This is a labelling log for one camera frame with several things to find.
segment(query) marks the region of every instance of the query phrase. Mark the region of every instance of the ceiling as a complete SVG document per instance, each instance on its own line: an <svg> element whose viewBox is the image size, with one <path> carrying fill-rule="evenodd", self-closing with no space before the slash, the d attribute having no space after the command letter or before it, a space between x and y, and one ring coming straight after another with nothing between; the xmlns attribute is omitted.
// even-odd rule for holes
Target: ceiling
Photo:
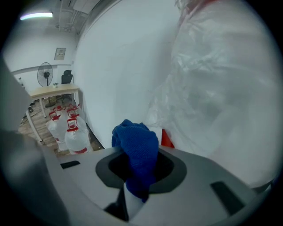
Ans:
<svg viewBox="0 0 283 226"><path fill-rule="evenodd" d="M20 28L54 27L61 32L75 32L79 34L88 18L88 14L77 11L74 5L78 3L92 2L92 6L99 0L39 0L27 7L22 15L36 12L53 12L52 18L36 18L20 21Z"/></svg>

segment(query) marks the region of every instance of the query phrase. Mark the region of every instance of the desk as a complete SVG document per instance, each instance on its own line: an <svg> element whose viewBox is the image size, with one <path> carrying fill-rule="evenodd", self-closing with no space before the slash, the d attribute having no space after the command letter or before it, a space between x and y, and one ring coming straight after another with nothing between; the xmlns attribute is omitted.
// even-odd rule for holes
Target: desk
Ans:
<svg viewBox="0 0 283 226"><path fill-rule="evenodd" d="M41 110L42 110L44 117L46 117L46 114L45 114L45 110L42 104L42 98L52 97L55 95L63 95L63 94L75 94L76 104L77 105L79 104L79 87L77 87L74 84L61 84L61 85L58 85L57 88L53 88L52 86L40 87L29 93L29 95L31 96L33 100L39 99ZM39 141L42 141L42 138L39 136L28 110L26 111L26 115L27 115L28 122L31 125L31 129L34 132L36 138Z"/></svg>

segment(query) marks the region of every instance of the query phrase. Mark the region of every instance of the blue cloth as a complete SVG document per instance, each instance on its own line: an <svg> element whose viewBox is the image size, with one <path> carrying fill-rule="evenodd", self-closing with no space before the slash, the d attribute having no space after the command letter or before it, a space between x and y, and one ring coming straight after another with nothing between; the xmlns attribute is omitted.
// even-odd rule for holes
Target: blue cloth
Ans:
<svg viewBox="0 0 283 226"><path fill-rule="evenodd" d="M128 190L146 201L148 190L155 182L153 171L158 155L158 138L143 123L125 119L112 131L112 147L121 146L129 156L132 177L126 181Z"/></svg>

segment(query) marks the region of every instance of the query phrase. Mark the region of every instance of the standing fan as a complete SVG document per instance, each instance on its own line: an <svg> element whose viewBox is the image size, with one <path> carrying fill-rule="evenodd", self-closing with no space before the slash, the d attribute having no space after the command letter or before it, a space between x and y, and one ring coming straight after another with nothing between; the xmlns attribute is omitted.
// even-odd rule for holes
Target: standing fan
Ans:
<svg viewBox="0 0 283 226"><path fill-rule="evenodd" d="M42 87L46 87L48 85L50 85L51 80L53 78L53 69L52 66L45 62L43 64L41 64L38 68L37 71L37 80L38 83L42 86ZM48 102L45 107L49 108L55 105L55 103L51 103L50 102L50 97L48 97Z"/></svg>

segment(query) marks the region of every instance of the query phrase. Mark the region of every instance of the black chair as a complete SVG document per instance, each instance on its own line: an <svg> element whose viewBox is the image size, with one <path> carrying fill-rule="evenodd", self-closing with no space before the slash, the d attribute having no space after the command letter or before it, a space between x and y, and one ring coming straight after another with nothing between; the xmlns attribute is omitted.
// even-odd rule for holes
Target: black chair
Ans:
<svg viewBox="0 0 283 226"><path fill-rule="evenodd" d="M64 71L64 73L61 77L61 84L70 84L71 83L71 80L73 78L73 75L71 73L72 73L71 70ZM58 100L62 100L62 103L63 103L64 99L72 100L72 95L71 94L63 94L63 95L60 95L60 96L56 96L56 102Z"/></svg>

